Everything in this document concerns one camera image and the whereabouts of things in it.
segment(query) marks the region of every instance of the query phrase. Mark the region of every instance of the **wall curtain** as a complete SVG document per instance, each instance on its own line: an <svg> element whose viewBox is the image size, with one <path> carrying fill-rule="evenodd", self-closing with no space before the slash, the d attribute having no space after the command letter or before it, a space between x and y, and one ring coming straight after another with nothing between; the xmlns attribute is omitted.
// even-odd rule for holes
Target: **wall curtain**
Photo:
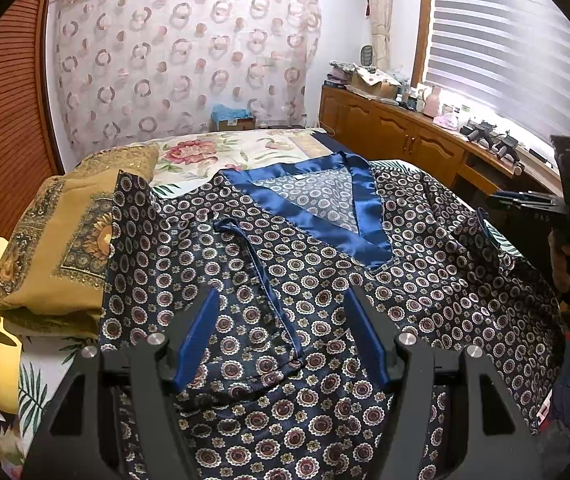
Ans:
<svg viewBox="0 0 570 480"><path fill-rule="evenodd" d="M392 0L369 0L374 65L389 68L389 29L392 22Z"/></svg>
<svg viewBox="0 0 570 480"><path fill-rule="evenodd" d="M210 130L214 104L301 124L318 0L54 0L56 78L79 156Z"/></svg>

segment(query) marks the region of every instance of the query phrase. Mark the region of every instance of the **pink bottle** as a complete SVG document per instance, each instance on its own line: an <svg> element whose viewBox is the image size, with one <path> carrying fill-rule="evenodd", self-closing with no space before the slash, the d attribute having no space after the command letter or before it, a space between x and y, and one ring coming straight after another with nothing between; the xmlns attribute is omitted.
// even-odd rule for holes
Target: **pink bottle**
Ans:
<svg viewBox="0 0 570 480"><path fill-rule="evenodd" d="M441 113L441 87L435 86L432 93L425 98L423 114L432 119Z"/></svg>

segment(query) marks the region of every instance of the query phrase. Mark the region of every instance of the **blue satin collar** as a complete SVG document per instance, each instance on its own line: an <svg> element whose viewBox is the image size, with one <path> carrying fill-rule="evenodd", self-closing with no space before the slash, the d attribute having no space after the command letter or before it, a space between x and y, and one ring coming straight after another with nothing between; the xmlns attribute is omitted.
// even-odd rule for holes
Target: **blue satin collar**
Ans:
<svg viewBox="0 0 570 480"><path fill-rule="evenodd" d="M259 180L280 176L342 168L347 168L351 174L351 192L356 225L359 228L358 235L308 213L267 187L253 184ZM273 215L282 216L337 251L350 254L370 269L382 266L393 257L389 239L381 226L383 208L376 193L374 177L367 161L359 155L336 152L296 164L273 164L266 168L246 171L222 170L220 174L237 189L251 196L263 209Z"/></svg>

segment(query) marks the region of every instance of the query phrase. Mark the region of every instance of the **red flower print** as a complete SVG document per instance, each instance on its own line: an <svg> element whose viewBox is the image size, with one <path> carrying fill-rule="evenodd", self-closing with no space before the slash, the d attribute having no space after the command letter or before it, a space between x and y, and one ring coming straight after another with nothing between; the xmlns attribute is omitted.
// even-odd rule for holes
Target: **red flower print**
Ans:
<svg viewBox="0 0 570 480"><path fill-rule="evenodd" d="M216 162L219 160L216 153L216 145L211 140L184 140L163 155L170 162L176 164L196 164L203 160Z"/></svg>

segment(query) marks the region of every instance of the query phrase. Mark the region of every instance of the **zebra blind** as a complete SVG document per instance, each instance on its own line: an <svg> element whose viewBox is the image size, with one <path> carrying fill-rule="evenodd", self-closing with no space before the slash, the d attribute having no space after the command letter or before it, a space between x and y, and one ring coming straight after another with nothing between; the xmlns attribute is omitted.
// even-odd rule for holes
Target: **zebra blind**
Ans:
<svg viewBox="0 0 570 480"><path fill-rule="evenodd" d="M570 136L570 23L551 0L434 0L426 82Z"/></svg>

